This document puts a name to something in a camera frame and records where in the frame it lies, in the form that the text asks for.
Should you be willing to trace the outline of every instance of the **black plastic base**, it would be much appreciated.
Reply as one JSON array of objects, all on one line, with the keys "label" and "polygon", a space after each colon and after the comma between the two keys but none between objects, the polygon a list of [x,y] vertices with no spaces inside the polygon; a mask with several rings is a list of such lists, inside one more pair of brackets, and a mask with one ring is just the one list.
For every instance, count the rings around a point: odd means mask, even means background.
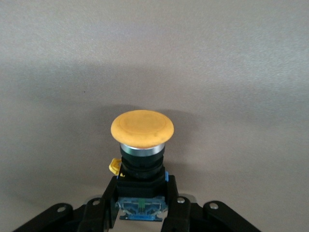
[{"label": "black plastic base", "polygon": [[130,155],[122,148],[120,152],[123,171],[137,179],[153,178],[163,167],[164,148],[159,153],[146,157]]},{"label": "black plastic base", "polygon": [[165,168],[162,167],[155,176],[141,180],[130,176],[121,166],[117,181],[119,197],[152,198],[165,192]]}]

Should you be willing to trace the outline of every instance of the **screw head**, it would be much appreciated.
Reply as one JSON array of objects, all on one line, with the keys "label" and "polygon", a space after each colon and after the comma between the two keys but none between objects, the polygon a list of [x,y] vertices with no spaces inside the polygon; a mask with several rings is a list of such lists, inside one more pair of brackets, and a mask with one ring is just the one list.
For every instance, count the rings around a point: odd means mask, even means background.
[{"label": "screw head", "polygon": [[179,197],[179,198],[177,198],[177,202],[182,204],[182,203],[185,202],[185,199],[183,197]]},{"label": "screw head", "polygon": [[211,209],[219,209],[219,206],[218,206],[216,203],[214,203],[214,202],[210,203],[210,204],[209,204],[209,207],[210,207]]}]

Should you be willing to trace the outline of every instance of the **yellow tab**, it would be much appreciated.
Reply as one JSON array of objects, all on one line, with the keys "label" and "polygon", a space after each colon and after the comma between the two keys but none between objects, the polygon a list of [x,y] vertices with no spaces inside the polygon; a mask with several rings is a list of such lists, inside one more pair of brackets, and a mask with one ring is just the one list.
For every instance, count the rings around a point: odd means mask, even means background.
[{"label": "yellow tab", "polygon": [[121,165],[121,159],[114,158],[112,159],[112,162],[109,165],[109,169],[113,174],[119,175],[120,165]]},{"label": "yellow tab", "polygon": [[151,110],[134,110],[119,115],[111,126],[112,136],[135,148],[150,148],[165,143],[174,133],[172,121]]}]

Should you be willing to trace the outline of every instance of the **gray wall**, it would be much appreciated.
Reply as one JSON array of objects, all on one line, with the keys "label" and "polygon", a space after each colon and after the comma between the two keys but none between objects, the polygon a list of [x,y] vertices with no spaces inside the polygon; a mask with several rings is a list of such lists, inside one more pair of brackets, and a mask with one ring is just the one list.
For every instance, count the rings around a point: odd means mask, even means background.
[{"label": "gray wall", "polygon": [[[307,0],[1,1],[0,230],[104,192],[112,120],[169,116],[181,193],[309,230]],[[113,231],[160,231],[117,222]]]}]

